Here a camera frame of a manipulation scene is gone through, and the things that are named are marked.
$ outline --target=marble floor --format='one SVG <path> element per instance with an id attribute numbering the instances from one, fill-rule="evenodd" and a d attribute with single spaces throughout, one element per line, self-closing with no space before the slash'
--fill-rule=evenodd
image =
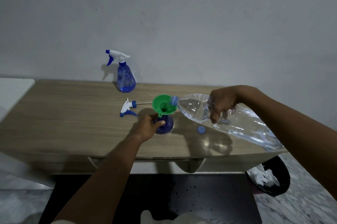
<path id="1" fill-rule="evenodd" d="M 337 201 L 289 153 L 281 158 L 291 185 L 278 197 L 255 196 L 263 224 L 337 223 Z M 51 193 L 46 186 L 0 173 L 0 224 L 37 224 Z"/>

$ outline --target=spray bottle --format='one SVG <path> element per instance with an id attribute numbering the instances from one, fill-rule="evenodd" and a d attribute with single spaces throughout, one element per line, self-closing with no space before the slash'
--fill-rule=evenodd
<path id="1" fill-rule="evenodd" d="M 107 54 L 109 54 L 109 62 L 107 66 L 109 66 L 114 59 L 119 59 L 119 67 L 118 67 L 118 76 L 117 76 L 117 87 L 123 93 L 129 93 L 136 87 L 136 80 L 133 77 L 133 74 L 126 65 L 125 58 L 129 58 L 121 52 L 106 50 Z"/>

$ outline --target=black trash bin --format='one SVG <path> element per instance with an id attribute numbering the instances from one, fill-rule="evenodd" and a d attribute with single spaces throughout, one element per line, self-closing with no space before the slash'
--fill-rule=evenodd
<path id="1" fill-rule="evenodd" d="M 262 163 L 264 170 L 272 170 L 273 175 L 278 179 L 280 186 L 274 185 L 272 187 L 261 186 L 256 184 L 255 181 L 251 179 L 247 172 L 247 179 L 251 185 L 254 194 L 266 193 L 270 196 L 279 196 L 287 192 L 290 186 L 290 175 L 287 167 L 279 156 L 269 159 Z"/>

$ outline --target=blue bottle cap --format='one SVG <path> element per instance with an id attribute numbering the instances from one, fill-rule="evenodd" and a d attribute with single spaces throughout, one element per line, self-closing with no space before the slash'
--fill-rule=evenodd
<path id="1" fill-rule="evenodd" d="M 197 130 L 198 130 L 198 133 L 200 134 L 204 134 L 206 132 L 206 128 L 204 128 L 203 126 L 199 126 Z"/>

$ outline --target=detached spray head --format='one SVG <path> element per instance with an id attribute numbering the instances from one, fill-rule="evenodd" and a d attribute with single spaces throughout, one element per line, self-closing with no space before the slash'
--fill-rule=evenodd
<path id="1" fill-rule="evenodd" d="M 107 54 L 109 54 L 109 62 L 107 63 L 107 66 L 109 66 L 114 59 L 119 59 L 119 63 L 125 63 L 125 58 L 129 58 L 130 56 L 123 54 L 118 51 L 113 51 L 113 50 L 106 50 L 105 51 Z"/>

